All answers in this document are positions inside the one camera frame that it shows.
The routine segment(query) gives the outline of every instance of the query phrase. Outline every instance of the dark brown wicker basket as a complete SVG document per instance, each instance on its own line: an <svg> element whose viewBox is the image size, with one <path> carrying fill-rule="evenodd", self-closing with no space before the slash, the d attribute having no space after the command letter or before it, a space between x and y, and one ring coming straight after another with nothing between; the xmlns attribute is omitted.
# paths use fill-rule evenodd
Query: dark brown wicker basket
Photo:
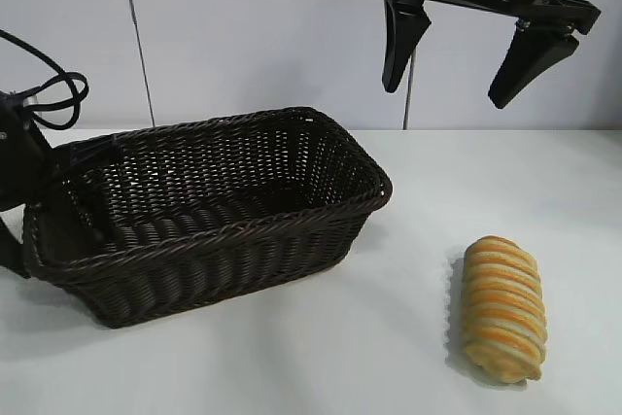
<svg viewBox="0 0 622 415"><path fill-rule="evenodd" d="M28 206L23 237L28 271L111 328L334 266L392 192L350 134L310 108L118 142L121 163L73 174Z"/></svg>

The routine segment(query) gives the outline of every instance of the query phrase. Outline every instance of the robotic arm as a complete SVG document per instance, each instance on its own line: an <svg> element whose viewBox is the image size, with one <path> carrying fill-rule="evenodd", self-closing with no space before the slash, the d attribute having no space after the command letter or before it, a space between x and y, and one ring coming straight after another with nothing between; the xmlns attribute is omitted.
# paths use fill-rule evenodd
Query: robotic arm
<svg viewBox="0 0 622 415"><path fill-rule="evenodd" d="M387 50L382 81L395 92L410 56L432 22L426 0L384 0ZM432 0L518 17L516 33L488 95L504 108L542 72L578 47L574 30L588 34L601 11L585 0Z"/></svg>

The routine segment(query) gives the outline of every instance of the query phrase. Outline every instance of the bread roll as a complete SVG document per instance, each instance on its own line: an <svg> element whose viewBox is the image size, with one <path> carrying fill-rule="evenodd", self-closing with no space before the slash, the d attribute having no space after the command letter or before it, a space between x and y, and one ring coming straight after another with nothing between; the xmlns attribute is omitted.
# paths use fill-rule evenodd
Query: bread roll
<svg viewBox="0 0 622 415"><path fill-rule="evenodd" d="M546 334L537 264L500 237L466 249L462 289L463 350L502 383L540 379Z"/></svg>

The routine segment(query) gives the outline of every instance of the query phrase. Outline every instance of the striped bread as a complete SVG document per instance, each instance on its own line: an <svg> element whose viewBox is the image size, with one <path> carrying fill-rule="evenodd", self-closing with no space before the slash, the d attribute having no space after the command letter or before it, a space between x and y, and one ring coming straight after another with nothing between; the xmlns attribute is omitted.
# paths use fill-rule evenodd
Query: striped bread
<svg viewBox="0 0 622 415"><path fill-rule="evenodd" d="M539 379L546 357L546 316L534 258L500 237L466 249L463 350L502 383Z"/></svg>

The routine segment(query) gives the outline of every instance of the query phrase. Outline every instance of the white wall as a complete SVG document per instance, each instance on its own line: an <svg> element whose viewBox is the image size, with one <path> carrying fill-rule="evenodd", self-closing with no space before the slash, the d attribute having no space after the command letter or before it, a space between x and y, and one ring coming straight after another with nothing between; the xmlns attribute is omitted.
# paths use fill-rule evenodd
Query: white wall
<svg viewBox="0 0 622 415"><path fill-rule="evenodd" d="M388 95L380 80L382 0L135 1L157 123L312 105L351 128L401 127L404 83ZM504 111L487 91L513 18L428 3L433 26L418 49L410 126L621 126L622 1L590 1L604 13L589 36L578 36L577 53ZM0 7L0 27L88 76L81 127L150 124L127 0L0 0ZM0 56L0 89L51 75L2 41Z"/></svg>
<svg viewBox="0 0 622 415"><path fill-rule="evenodd" d="M583 128L622 125L622 0L590 0L604 12L573 57L499 111L490 83L514 19L426 4L432 27L420 43L411 128Z"/></svg>
<svg viewBox="0 0 622 415"><path fill-rule="evenodd" d="M0 0L0 12L0 28L88 77L91 95L79 126L150 124L127 0ZM0 89L24 90L52 74L27 52L0 41ZM45 97L65 95L69 91L60 85Z"/></svg>
<svg viewBox="0 0 622 415"><path fill-rule="evenodd" d="M382 0L134 0L158 122L292 105L399 128Z"/></svg>

